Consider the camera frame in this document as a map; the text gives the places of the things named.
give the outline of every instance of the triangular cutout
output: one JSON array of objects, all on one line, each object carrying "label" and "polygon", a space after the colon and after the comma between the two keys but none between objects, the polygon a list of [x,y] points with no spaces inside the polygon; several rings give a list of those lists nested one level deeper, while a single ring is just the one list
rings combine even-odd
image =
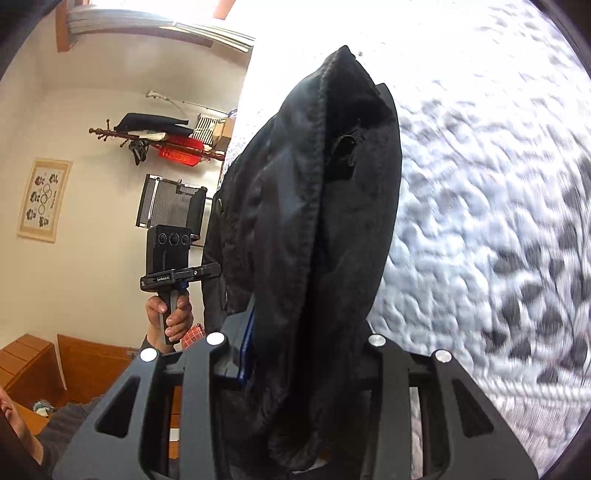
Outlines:
[{"label": "triangular cutout", "polygon": [[472,438],[491,434],[495,430],[491,421],[466,386],[459,380],[452,380],[452,385],[464,435]]},{"label": "triangular cutout", "polygon": [[111,405],[109,405],[109,409],[98,421],[96,425],[97,432],[121,439],[127,436],[138,388],[139,377],[132,377],[127,381],[125,386],[119,390]]}]

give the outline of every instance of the wall hanging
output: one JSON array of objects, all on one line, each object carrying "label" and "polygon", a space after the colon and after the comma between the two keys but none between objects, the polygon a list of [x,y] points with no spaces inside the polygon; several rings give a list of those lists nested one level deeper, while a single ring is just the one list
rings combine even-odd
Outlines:
[{"label": "wall hanging", "polygon": [[69,161],[35,160],[22,201],[19,236],[56,241],[57,220],[71,166]]}]

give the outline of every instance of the red plaid fabric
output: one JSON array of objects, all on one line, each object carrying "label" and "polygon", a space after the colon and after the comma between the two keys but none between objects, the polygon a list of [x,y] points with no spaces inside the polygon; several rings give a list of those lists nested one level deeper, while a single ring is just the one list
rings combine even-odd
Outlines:
[{"label": "red plaid fabric", "polygon": [[195,342],[198,342],[205,337],[205,330],[199,324],[193,325],[191,329],[185,333],[184,337],[181,338],[181,347],[183,350],[189,348]]}]

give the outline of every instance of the white quilt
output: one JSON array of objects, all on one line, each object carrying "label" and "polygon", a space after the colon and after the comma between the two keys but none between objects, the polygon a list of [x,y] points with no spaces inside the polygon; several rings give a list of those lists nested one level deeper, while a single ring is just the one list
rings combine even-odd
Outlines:
[{"label": "white quilt", "polygon": [[[259,0],[252,12],[226,164],[347,44],[388,85],[404,156],[368,320],[406,350],[450,350],[545,472],[591,407],[591,80],[573,50],[525,0]],[[420,448],[414,460],[418,475]]]}]

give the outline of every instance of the device handle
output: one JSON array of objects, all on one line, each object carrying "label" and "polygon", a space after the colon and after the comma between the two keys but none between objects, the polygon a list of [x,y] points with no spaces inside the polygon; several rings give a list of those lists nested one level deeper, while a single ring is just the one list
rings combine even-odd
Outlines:
[{"label": "device handle", "polygon": [[168,307],[166,312],[158,314],[160,316],[160,332],[162,332],[162,340],[164,341],[165,345],[176,345],[177,343],[180,342],[180,340],[176,340],[175,342],[171,342],[170,339],[166,336],[166,334],[164,332],[167,327],[166,319],[168,317],[170,317],[170,314],[172,314],[177,309],[178,296],[181,295],[182,293],[183,293],[183,291],[178,291],[178,290],[167,290],[167,291],[159,291],[158,292],[158,297],[160,297],[160,299]]}]

